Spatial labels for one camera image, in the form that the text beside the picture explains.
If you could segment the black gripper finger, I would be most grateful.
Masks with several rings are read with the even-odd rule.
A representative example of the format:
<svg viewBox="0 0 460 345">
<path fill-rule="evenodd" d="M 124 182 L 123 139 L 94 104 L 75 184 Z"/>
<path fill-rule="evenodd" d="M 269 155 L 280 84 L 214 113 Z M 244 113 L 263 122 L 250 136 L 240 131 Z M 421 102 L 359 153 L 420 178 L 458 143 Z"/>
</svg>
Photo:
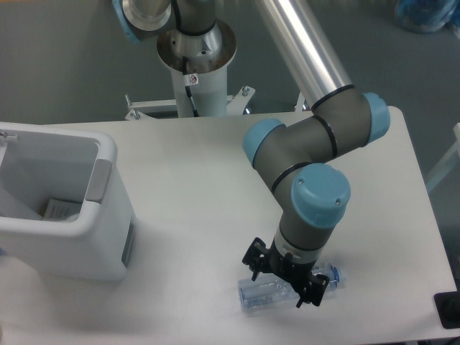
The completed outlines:
<svg viewBox="0 0 460 345">
<path fill-rule="evenodd" d="M 260 273 L 270 272 L 269 258 L 270 250 L 259 237 L 256 237 L 242 259 L 242 263 L 252 271 L 252 281 L 255 281 Z"/>
<path fill-rule="evenodd" d="M 295 292 L 299 294 L 299 299 L 295 307 L 300 308 L 304 303 L 319 307 L 329 283 L 328 276 L 312 273 L 309 273 L 303 281 L 296 282 Z"/>
</svg>

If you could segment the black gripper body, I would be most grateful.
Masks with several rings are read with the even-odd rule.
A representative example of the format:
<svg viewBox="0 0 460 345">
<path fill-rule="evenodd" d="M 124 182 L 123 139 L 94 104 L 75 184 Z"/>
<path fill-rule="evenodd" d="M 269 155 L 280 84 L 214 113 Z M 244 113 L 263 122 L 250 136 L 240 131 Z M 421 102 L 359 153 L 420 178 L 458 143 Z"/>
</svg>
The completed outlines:
<svg viewBox="0 0 460 345">
<path fill-rule="evenodd" d="M 264 273 L 272 273 L 293 285 L 296 292 L 311 291 L 311 270 L 316 262 L 296 263 L 292 257 L 286 258 L 276 247 L 275 241 L 269 249 L 267 264 Z"/>
</svg>

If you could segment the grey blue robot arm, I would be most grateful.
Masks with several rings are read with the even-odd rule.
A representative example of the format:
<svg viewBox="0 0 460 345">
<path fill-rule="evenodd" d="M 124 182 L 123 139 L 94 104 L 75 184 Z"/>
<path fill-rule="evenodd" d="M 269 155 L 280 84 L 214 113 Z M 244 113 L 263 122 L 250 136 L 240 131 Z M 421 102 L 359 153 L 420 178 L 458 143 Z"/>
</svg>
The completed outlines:
<svg viewBox="0 0 460 345">
<path fill-rule="evenodd" d="M 272 273 L 299 296 L 320 305 L 329 284 L 313 271 L 342 219 L 351 188 L 329 162 L 383 137 L 390 127 L 386 103 L 359 93 L 306 1 L 258 1 L 269 33 L 310 106 L 293 125 L 263 119 L 245 134 L 251 166 L 282 208 L 272 244 L 255 239 L 242 262 L 254 275 Z M 136 42 L 157 38 L 170 69 L 180 117 L 225 116 L 225 73 L 236 53 L 232 29 L 216 17 L 214 1 L 114 1 L 124 34 Z"/>
</svg>

